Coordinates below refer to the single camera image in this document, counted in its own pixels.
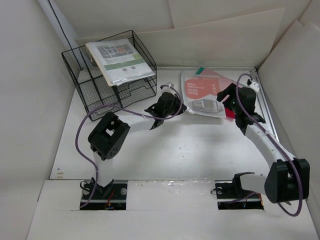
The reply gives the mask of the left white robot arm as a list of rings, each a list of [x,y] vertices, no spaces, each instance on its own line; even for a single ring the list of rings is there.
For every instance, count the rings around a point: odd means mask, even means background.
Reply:
[[[111,194],[114,184],[113,158],[120,152],[128,134],[156,129],[165,119],[181,115],[186,110],[177,94],[164,92],[156,103],[144,110],[146,116],[106,113],[88,136],[98,170],[98,176],[91,179],[94,194],[103,199]]]

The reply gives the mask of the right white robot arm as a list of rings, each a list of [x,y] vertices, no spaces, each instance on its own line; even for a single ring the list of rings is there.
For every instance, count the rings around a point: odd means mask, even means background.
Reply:
[[[217,100],[235,114],[236,126],[256,146],[269,166],[267,176],[253,172],[234,175],[231,191],[243,197],[249,191],[266,195],[274,204],[309,197],[310,164],[286,150],[267,131],[266,122],[255,112],[256,92],[234,83],[217,94]]]

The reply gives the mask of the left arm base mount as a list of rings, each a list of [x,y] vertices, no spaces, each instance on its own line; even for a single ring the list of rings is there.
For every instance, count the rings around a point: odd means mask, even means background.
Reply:
[[[80,188],[82,190],[80,210],[83,211],[122,211],[126,210],[128,181],[113,180],[105,187],[97,185],[92,198],[94,183],[96,181],[92,177],[90,181],[81,181]]]

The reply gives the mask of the clear sleeve map brochure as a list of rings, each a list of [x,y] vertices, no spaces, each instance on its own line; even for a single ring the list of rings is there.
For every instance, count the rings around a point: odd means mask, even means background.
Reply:
[[[127,38],[88,42],[85,46],[110,87],[155,75]]]

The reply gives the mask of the clear sleeve orange 2025 brochure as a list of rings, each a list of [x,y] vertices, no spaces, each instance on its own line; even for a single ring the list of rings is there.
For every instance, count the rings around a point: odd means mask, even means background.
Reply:
[[[193,115],[225,118],[224,105],[217,100],[220,92],[218,75],[192,75],[183,71],[180,75],[183,104]]]

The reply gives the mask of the pink paper folder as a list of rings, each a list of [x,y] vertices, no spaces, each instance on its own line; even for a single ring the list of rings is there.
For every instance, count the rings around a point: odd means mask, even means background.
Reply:
[[[219,86],[221,90],[226,89],[230,84],[236,83],[234,80],[229,79],[210,68],[205,68],[200,75],[217,77],[219,79]]]

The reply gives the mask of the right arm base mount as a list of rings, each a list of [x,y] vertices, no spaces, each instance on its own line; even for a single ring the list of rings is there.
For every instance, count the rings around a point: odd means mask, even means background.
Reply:
[[[218,210],[264,210],[261,195],[242,187],[241,177],[249,174],[253,172],[236,173],[232,180],[214,181],[210,193],[217,198]]]

